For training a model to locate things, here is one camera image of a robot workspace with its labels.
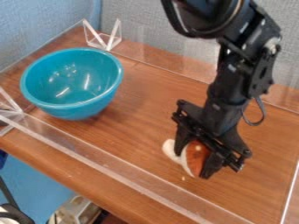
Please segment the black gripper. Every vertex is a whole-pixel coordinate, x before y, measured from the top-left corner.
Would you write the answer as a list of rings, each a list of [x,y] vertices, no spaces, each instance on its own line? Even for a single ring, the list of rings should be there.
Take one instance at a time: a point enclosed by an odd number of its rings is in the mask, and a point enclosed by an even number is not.
[[[238,133],[238,125],[245,104],[225,104],[207,100],[199,107],[186,100],[176,102],[172,113],[176,122],[174,152],[176,156],[193,141],[199,141],[210,150],[201,177],[209,179],[223,167],[239,172],[253,152]]]

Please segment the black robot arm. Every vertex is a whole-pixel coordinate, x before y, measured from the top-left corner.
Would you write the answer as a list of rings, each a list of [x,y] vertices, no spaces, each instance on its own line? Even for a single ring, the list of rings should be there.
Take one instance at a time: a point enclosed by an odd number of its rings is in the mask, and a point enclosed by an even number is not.
[[[163,151],[186,172],[209,179],[223,167],[241,171],[253,152],[239,133],[251,101],[274,84],[281,27],[254,0],[162,0],[172,28],[189,38],[219,42],[218,73],[202,107],[176,102],[176,135]]]

